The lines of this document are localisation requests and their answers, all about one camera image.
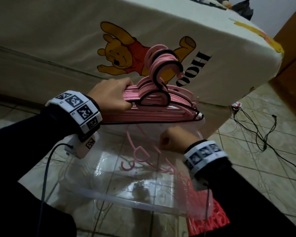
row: wall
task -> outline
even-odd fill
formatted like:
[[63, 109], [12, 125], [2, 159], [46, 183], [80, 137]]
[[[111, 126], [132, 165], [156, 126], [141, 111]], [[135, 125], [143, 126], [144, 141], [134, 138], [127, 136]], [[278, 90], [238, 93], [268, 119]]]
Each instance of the wall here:
[[[244, 0], [230, 0], [236, 4]], [[274, 37], [296, 11], [296, 0], [250, 0], [254, 9], [251, 21]]]

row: red shirt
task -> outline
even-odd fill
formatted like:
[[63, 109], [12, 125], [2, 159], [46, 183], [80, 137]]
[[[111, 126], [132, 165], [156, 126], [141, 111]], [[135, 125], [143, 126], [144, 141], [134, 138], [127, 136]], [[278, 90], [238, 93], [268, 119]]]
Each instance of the red shirt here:
[[141, 75], [141, 72], [143, 70], [143, 67], [145, 65], [145, 55], [147, 51], [150, 49], [150, 47], [143, 46], [139, 41], [137, 41], [136, 38], [134, 38], [134, 43], [125, 45], [129, 52], [133, 56], [133, 65], [131, 67], [128, 67], [124, 69], [126, 73], [131, 73], [133, 71], [136, 71], [139, 75]]

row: transparent plastic bin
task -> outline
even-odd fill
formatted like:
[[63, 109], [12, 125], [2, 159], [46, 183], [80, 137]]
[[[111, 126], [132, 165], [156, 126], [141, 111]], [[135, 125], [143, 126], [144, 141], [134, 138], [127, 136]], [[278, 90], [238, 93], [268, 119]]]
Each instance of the transparent plastic bin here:
[[[133, 135], [135, 147], [142, 146], [149, 153], [150, 163], [168, 168], [169, 165], [165, 161], [167, 156], [176, 167], [176, 173], [174, 175], [161, 173], [147, 163], [137, 162], [131, 171], [124, 171], [121, 162], [124, 162], [125, 168], [129, 168], [134, 150], [126, 137], [126, 132], [123, 133], [123, 127], [120, 128], [122, 131], [112, 134], [104, 131], [112, 132], [114, 128], [101, 127], [99, 141], [84, 159], [73, 156], [68, 158], [59, 173], [60, 185], [74, 194], [92, 199], [148, 211], [204, 219], [207, 190], [194, 191], [188, 170], [182, 162], [183, 156], [171, 152], [160, 155], [147, 139]], [[137, 157], [143, 159], [144, 155], [138, 151]], [[210, 191], [208, 216], [212, 210]]]

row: bear's ear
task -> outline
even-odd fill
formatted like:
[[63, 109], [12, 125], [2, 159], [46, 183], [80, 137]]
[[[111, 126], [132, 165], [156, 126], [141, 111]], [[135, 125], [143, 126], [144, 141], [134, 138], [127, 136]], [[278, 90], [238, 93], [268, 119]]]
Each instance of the bear's ear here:
[[113, 38], [108, 35], [108, 34], [104, 34], [103, 35], [104, 40], [106, 40], [107, 42], [113, 42]]
[[99, 49], [98, 54], [99, 55], [105, 55], [105, 49]]

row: qr code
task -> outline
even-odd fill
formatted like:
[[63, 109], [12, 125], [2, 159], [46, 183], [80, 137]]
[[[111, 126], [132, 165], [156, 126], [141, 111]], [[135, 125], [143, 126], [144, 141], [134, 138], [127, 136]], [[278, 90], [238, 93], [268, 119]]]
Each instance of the qr code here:
[[194, 153], [193, 155], [190, 156], [190, 160], [194, 165], [196, 165], [202, 160], [202, 158], [197, 153]]
[[192, 170], [193, 169], [193, 165], [192, 165], [192, 163], [190, 163], [190, 161], [187, 159], [187, 160], [185, 160], [185, 165], [189, 168], [189, 170]]
[[95, 127], [97, 124], [98, 124], [98, 120], [97, 120], [96, 116], [93, 117], [93, 118], [91, 118], [91, 119], [87, 122], [87, 126], [88, 126], [89, 130], [92, 129], [93, 127]]
[[95, 140], [90, 138], [90, 140], [86, 143], [86, 147], [88, 149], [91, 149], [91, 147], [94, 145], [94, 143], [95, 143]]
[[206, 158], [207, 156], [213, 154], [212, 150], [210, 148], [208, 148], [208, 146], [205, 146], [201, 149], [199, 149], [201, 155], [203, 158]]
[[72, 107], [76, 107], [83, 103], [83, 101], [76, 95], [73, 95], [65, 100]]
[[216, 144], [209, 145], [214, 152], [221, 151], [221, 149]]
[[78, 114], [82, 117], [82, 119], [86, 120], [88, 117], [93, 115], [93, 112], [87, 106], [87, 104], [83, 105], [79, 109], [77, 109]]
[[71, 96], [72, 94], [69, 94], [69, 93], [63, 93], [63, 94], [61, 94], [61, 95], [59, 95], [59, 96], [57, 96], [57, 97], [55, 97], [55, 98], [57, 98], [57, 99], [60, 99], [60, 100], [63, 100], [63, 99], [65, 99], [65, 98], [67, 98], [67, 97], [69, 97], [69, 96]]

